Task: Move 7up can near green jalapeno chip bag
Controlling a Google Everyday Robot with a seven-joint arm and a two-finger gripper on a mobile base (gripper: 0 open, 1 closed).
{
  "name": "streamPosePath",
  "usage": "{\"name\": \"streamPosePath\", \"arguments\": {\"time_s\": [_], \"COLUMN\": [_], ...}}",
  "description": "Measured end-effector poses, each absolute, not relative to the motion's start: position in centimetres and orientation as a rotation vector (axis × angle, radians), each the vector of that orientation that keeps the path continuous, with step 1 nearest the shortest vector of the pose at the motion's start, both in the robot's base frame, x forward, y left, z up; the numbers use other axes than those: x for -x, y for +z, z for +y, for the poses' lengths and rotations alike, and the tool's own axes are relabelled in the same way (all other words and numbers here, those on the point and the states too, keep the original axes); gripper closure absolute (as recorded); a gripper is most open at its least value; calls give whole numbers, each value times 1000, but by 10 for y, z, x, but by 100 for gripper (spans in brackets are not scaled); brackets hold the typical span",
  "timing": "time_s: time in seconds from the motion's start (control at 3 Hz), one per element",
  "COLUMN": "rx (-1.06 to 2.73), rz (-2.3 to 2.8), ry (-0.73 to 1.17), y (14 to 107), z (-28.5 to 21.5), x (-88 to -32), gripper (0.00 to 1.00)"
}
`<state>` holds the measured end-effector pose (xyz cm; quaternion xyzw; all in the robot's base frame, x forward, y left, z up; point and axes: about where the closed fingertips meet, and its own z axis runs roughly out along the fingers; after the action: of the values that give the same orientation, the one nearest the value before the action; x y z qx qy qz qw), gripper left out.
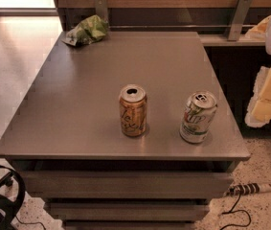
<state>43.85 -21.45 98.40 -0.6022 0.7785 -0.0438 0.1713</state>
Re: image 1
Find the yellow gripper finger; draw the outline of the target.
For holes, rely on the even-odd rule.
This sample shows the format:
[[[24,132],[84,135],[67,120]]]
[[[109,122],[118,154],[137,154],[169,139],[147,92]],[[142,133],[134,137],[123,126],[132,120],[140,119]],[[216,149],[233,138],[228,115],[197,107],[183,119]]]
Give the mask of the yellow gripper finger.
[[[262,19],[256,26],[247,31],[245,37],[249,39],[265,40],[266,29],[270,18],[271,16],[267,16]]]
[[[249,127],[263,127],[271,121],[271,67],[261,66],[247,107],[245,123]]]

